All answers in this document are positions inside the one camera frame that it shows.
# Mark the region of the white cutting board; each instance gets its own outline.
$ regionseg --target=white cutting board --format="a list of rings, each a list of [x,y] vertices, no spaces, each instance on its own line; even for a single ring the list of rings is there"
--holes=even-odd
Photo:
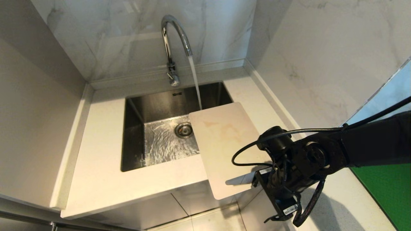
[[[190,113],[189,118],[214,198],[220,200],[250,189],[250,183],[241,183],[250,182],[256,167],[231,163],[239,149],[256,141],[259,136],[242,105],[237,102],[196,111]],[[250,147],[236,158],[237,163],[267,161],[270,157],[257,146]]]

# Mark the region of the faucet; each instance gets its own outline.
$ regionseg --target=faucet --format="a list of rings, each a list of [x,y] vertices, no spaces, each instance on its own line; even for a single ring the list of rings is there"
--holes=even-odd
[[[174,18],[172,15],[164,16],[163,19],[161,20],[161,28],[162,28],[162,34],[163,34],[163,39],[164,39],[164,46],[166,47],[167,60],[168,60],[167,75],[170,78],[170,84],[173,87],[176,87],[180,84],[180,78],[178,77],[177,68],[171,57],[170,43],[169,43],[169,39],[167,36],[167,24],[173,25],[173,27],[177,31],[178,35],[180,36],[182,46],[184,47],[184,51],[187,57],[192,56],[193,53],[191,52],[190,43],[188,42],[187,35],[185,34],[181,26],[181,23],[176,18]]]

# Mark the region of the water stream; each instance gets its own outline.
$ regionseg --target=water stream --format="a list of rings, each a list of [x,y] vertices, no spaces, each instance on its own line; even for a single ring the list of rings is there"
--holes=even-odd
[[[196,85],[197,98],[199,99],[200,110],[202,110],[203,106],[201,105],[199,82],[197,81],[197,74],[196,74],[196,69],[194,68],[193,56],[188,56],[188,61],[190,62],[191,72],[193,73],[193,78],[194,78],[194,84]]]

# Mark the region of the drain strainer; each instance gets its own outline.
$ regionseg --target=drain strainer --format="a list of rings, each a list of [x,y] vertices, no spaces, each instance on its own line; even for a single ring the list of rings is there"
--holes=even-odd
[[[175,128],[175,134],[183,139],[193,136],[193,128],[189,122],[180,123]]]

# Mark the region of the stainless steel sink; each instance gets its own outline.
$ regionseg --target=stainless steel sink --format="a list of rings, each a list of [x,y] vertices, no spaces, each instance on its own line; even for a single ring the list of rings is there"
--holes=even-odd
[[[232,103],[223,83],[201,85],[203,109]],[[195,87],[128,98],[121,171],[199,154],[188,113],[200,110]]]

